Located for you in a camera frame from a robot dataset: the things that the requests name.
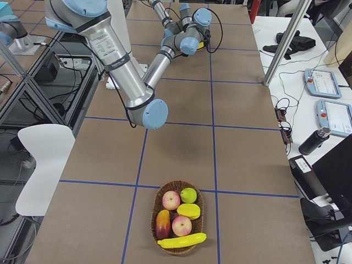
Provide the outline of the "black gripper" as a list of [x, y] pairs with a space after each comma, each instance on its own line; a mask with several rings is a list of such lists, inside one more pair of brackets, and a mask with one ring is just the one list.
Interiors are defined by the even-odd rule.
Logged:
[[203, 42], [204, 44], [210, 44], [211, 43], [211, 33], [209, 29], [206, 29], [204, 34], [203, 34]]

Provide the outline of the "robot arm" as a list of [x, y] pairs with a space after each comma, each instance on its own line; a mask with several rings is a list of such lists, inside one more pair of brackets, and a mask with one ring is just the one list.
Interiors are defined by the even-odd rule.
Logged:
[[161, 1], [142, 1], [142, 3], [147, 4], [157, 14], [164, 27], [164, 36], [186, 32], [189, 26], [205, 29], [212, 21], [210, 10], [199, 8], [192, 12], [188, 3], [182, 3], [178, 12], [171, 7], [165, 7]]
[[161, 1], [149, 4], [164, 27], [165, 37], [144, 75], [140, 75], [141, 68], [133, 62], [111, 25], [107, 1], [45, 1], [45, 19], [52, 29], [86, 39], [91, 53], [126, 95], [124, 108], [132, 124], [158, 129], [167, 121], [168, 106], [155, 97], [155, 86], [176, 53], [193, 55], [206, 41], [212, 14], [207, 8], [191, 12], [189, 4], [183, 3], [180, 19], [173, 21]]

